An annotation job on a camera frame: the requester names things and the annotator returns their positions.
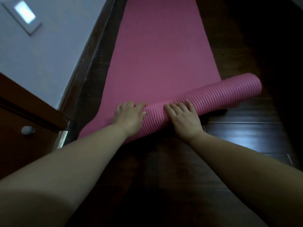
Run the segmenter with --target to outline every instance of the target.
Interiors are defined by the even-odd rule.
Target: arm
[[[0,181],[0,226],[64,226],[118,148],[141,128],[144,103],[124,103],[114,123]]]
[[[203,131],[191,102],[165,105],[176,133],[267,224],[302,224],[303,172]]]

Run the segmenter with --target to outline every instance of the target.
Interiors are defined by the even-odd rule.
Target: left hand
[[[127,135],[135,135],[142,126],[142,120],[146,116],[146,111],[142,111],[146,103],[135,105],[134,101],[123,103],[115,110],[113,124],[122,127]]]

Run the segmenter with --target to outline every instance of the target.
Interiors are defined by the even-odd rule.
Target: right hand
[[[187,144],[203,134],[203,128],[198,117],[194,105],[189,101],[185,101],[188,108],[183,103],[170,103],[164,105],[172,124],[175,127],[176,134]]]

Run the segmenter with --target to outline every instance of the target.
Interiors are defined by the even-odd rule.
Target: pink yoga mat
[[[142,129],[129,142],[168,124],[166,102],[187,98],[201,115],[260,92],[252,74],[221,81],[195,0],[128,0],[99,111],[79,138],[111,124],[127,101],[148,103]]]

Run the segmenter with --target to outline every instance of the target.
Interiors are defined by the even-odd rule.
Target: baseboard
[[[76,104],[85,76],[89,71],[91,62],[94,58],[96,50],[98,49],[103,30],[111,13],[114,2],[115,0],[105,1],[92,33],[66,87],[59,110],[62,111],[67,118],[71,118],[73,116],[74,106]]]

